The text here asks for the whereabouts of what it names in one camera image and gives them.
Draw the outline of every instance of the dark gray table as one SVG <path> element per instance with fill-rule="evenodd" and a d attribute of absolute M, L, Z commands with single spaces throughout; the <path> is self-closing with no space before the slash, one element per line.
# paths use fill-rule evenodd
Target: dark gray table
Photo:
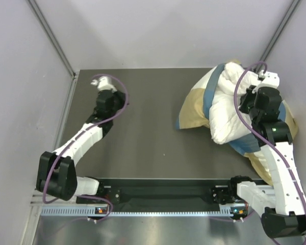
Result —
<path fill-rule="evenodd" d="M 207 178 L 235 175 L 259 178 L 249 161 L 228 145 L 217 145 L 210 131 L 175 129 L 175 120 L 193 85 L 208 72 L 187 69 L 81 70 L 63 134 L 72 137 L 92 113 L 97 73 L 121 79 L 130 105 L 108 135 L 80 160 L 79 176 L 105 178 Z"/>
<path fill-rule="evenodd" d="M 109 73 L 130 93 L 130 105 L 114 121 L 110 133 L 81 159 L 79 176 L 105 178 L 258 178 L 247 159 L 228 145 L 216 145 L 208 129 L 176 131 L 174 122 L 186 94 L 207 69 L 82 70 L 72 100 L 63 141 L 82 126 L 95 106 L 90 78 Z M 43 230 L 53 234 L 73 217 L 41 217 Z M 301 244 L 302 238 L 280 239 Z M 33 245 L 272 245 L 254 214 L 244 223 L 224 223 L 200 217 L 114 217 L 94 225 L 79 220 L 49 240 L 39 229 Z"/>

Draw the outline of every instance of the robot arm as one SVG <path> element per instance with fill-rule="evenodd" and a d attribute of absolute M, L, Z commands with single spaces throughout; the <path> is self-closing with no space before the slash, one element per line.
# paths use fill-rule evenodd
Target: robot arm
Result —
<path fill-rule="evenodd" d="M 47 194 L 62 200 L 69 200 L 73 195 L 95 195 L 100 184 L 94 178 L 77 177 L 75 167 L 85 153 L 103 139 L 111 129 L 112 120 L 97 125 L 114 116 L 125 103 L 125 94 L 118 91 L 110 78 L 101 77 L 93 80 L 98 89 L 96 107 L 82 128 L 63 146 L 51 152 L 44 152 L 40 157 L 36 189 L 43 192 L 48 173 L 61 155 L 56 169 L 49 180 Z"/>
<path fill-rule="evenodd" d="M 301 197 L 305 203 L 306 198 L 294 162 L 289 127 L 278 119 L 282 101 L 277 90 L 279 79 L 271 72 L 259 78 L 263 81 L 257 87 L 249 87 L 247 94 L 241 98 L 240 111 L 250 115 L 252 128 L 285 157 L 289 167 L 271 146 L 257 138 L 270 169 L 275 196 L 266 195 L 252 180 L 245 178 L 232 178 L 229 188 L 234 197 L 245 200 L 257 212 L 269 237 L 303 235 L 306 232 L 306 216 Z"/>

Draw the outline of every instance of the fabric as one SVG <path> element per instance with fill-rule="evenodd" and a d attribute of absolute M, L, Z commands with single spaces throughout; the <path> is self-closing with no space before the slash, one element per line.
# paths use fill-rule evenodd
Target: fabric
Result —
<path fill-rule="evenodd" d="M 266 183 L 272 185 L 269 168 L 257 140 L 241 123 L 235 112 L 234 87 L 243 70 L 238 62 L 229 62 L 214 67 L 203 76 L 185 98 L 176 128 L 210 128 L 216 143 L 229 143 L 234 150 L 251 161 L 257 174 Z M 238 90 L 238 99 L 246 93 L 247 87 L 257 83 L 257 75 L 253 72 L 245 76 Z M 279 110 L 279 119 L 287 123 L 294 138 L 298 127 L 285 101 Z M 247 123 L 251 124 L 249 116 L 242 115 Z"/>

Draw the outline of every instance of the black base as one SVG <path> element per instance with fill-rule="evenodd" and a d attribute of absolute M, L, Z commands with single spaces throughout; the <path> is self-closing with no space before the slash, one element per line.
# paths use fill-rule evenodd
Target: black base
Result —
<path fill-rule="evenodd" d="M 40 157 L 36 189 L 43 192 L 47 175 L 57 158 L 56 153 L 44 152 Z M 48 184 L 47 194 L 68 201 L 77 189 L 77 177 L 73 160 L 70 157 L 59 159 L 56 169 Z"/>
<path fill-rule="evenodd" d="M 201 212 L 219 211 L 212 189 L 228 180 L 101 179 L 105 193 L 117 212 Z M 76 203 L 100 203 L 77 198 Z"/>

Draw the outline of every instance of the white wall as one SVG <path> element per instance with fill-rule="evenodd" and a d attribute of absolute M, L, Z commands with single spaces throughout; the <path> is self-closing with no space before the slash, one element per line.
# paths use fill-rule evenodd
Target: white wall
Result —
<path fill-rule="evenodd" d="M 21 239 L 70 82 L 26 1 L 0 1 L 0 245 Z"/>
<path fill-rule="evenodd" d="M 290 0 L 37 0 L 75 70 L 257 61 Z"/>
<path fill-rule="evenodd" d="M 267 60 L 280 77 L 280 92 L 299 126 L 295 161 L 306 192 L 306 0 L 301 1 Z"/>

